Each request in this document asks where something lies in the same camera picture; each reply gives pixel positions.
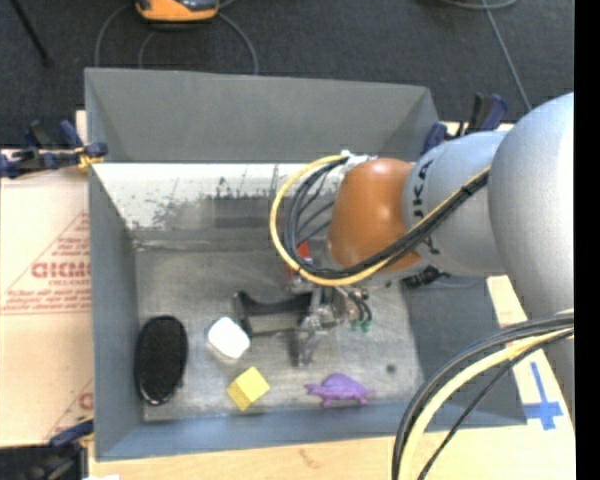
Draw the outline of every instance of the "black cable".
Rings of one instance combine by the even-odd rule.
[[[287,253],[299,264],[302,266],[303,270],[307,272],[324,277],[326,279],[340,279],[343,277],[348,277],[351,275],[358,274],[364,270],[367,270],[370,266],[375,265],[381,261],[385,261],[389,259],[387,264],[391,265],[406,256],[410,252],[413,252],[415,248],[420,245],[422,241],[424,241],[435,229],[437,229],[462,203],[464,203],[469,197],[471,197],[475,192],[484,187],[489,179],[489,170],[485,169],[479,176],[475,177],[469,183],[461,186],[458,191],[454,195],[452,195],[449,199],[443,202],[437,209],[431,212],[427,217],[425,217],[426,222],[424,224],[420,224],[416,229],[409,231],[406,235],[396,240],[393,244],[379,251],[378,253],[366,258],[365,260],[352,265],[347,268],[335,270],[332,268],[326,267],[316,267],[307,262],[303,262],[301,258],[298,257],[296,251],[294,250],[292,238],[294,237],[294,211],[295,205],[302,204],[306,193],[310,189],[312,183],[315,183],[318,179],[318,174],[322,173],[323,169],[333,169],[339,163],[331,163],[323,166],[321,169],[315,171],[311,176],[309,176],[303,184],[300,186],[294,197],[291,201],[291,206],[287,211],[287,217],[284,223],[284,232],[283,232],[283,240],[282,243],[287,251]]]
[[[422,408],[426,406],[426,402],[431,395],[439,388],[444,379],[448,378],[460,364],[472,360],[476,356],[485,354],[494,348],[502,347],[512,341],[539,336],[548,332],[565,330],[572,327],[573,324],[574,316],[571,313],[551,315],[510,325],[496,331],[484,340],[474,343],[443,365],[431,379],[416,392],[400,421],[393,448],[392,479],[398,480],[400,459],[411,426],[422,411]]]
[[[530,356],[534,352],[537,352],[540,349],[544,350],[549,345],[552,345],[553,343],[564,340],[570,336],[573,336],[573,331],[565,331],[565,333],[555,336],[554,338],[547,340],[547,342],[545,342],[545,343],[538,343],[537,345],[534,345],[533,347],[522,352],[518,357],[516,357],[512,360],[509,360],[507,362],[507,364],[501,366],[500,370],[496,373],[496,375],[482,388],[482,390],[480,390],[480,392],[473,398],[473,400],[471,400],[471,402],[469,402],[469,404],[467,405],[465,410],[462,412],[462,414],[460,414],[458,419],[451,426],[451,428],[449,429],[449,432],[445,436],[444,440],[440,443],[438,448],[436,448],[436,451],[429,458],[429,460],[425,464],[422,471],[420,471],[420,474],[418,475],[417,480],[424,480],[426,478],[426,476],[429,473],[429,471],[431,470],[434,462],[437,460],[437,458],[440,456],[440,454],[446,448],[446,446],[451,442],[453,437],[458,432],[460,426],[462,426],[462,424],[467,419],[467,417],[469,417],[469,415],[478,406],[478,404],[491,392],[491,390],[498,384],[500,379],[502,377],[504,377],[504,375],[506,373],[510,372],[518,363],[522,362],[524,359],[526,359],[528,356]]]
[[[305,229],[309,224],[311,224],[314,220],[316,220],[320,215],[322,215],[324,212],[326,212],[334,204],[335,204],[335,201],[329,201],[328,203],[326,203],[323,206],[321,206],[320,208],[318,208],[309,217],[307,217],[300,226],[297,227],[296,233],[300,233],[300,231]]]
[[[296,242],[296,250],[307,240],[309,240],[310,238],[313,238],[318,233],[320,233],[320,231],[324,230],[329,224],[331,224],[331,221],[324,222],[324,223],[320,224],[316,229],[314,229],[314,230],[310,231],[309,233],[307,233],[306,235],[304,235],[302,238],[299,238],[298,241]]]

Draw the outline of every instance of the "clamp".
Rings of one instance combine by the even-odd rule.
[[[61,144],[54,143],[45,133],[39,121],[34,121],[25,132],[25,147],[14,151],[9,156],[0,154],[0,178],[18,178],[26,174],[57,170],[63,167],[77,166],[86,171],[89,165],[102,162],[109,152],[104,142],[84,144],[75,127],[63,120],[59,125],[64,139]],[[51,144],[54,151],[43,150],[42,144]]]

